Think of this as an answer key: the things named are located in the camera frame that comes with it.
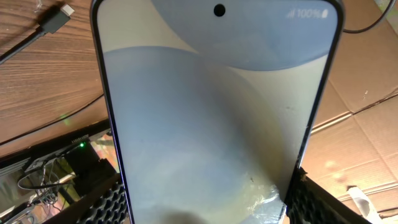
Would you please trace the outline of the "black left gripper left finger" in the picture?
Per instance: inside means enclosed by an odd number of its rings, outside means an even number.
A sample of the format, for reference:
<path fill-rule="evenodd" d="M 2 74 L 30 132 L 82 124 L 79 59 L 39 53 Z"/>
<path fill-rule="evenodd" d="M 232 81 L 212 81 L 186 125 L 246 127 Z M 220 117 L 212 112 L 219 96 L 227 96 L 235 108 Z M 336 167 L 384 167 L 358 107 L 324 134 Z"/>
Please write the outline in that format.
<path fill-rule="evenodd" d="M 46 224 L 124 223 L 127 217 L 126 192 L 121 175 L 115 174 Z"/>

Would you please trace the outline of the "blue screen smartphone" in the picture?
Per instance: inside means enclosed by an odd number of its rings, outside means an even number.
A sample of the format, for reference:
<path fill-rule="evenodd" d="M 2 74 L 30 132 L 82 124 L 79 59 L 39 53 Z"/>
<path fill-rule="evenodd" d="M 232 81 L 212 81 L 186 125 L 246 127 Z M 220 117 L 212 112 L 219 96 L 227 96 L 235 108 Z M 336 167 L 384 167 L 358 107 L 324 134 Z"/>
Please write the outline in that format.
<path fill-rule="evenodd" d="M 281 222 L 344 15 L 341 1 L 93 1 L 131 222 Z"/>

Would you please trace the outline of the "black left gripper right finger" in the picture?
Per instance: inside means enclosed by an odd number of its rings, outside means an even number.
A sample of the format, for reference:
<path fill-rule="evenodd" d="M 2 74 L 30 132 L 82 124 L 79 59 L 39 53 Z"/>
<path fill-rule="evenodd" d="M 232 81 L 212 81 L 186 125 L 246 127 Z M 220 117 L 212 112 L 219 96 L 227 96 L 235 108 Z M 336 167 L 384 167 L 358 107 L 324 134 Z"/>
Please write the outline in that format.
<path fill-rule="evenodd" d="M 370 224 L 296 168 L 285 197 L 290 224 Z"/>

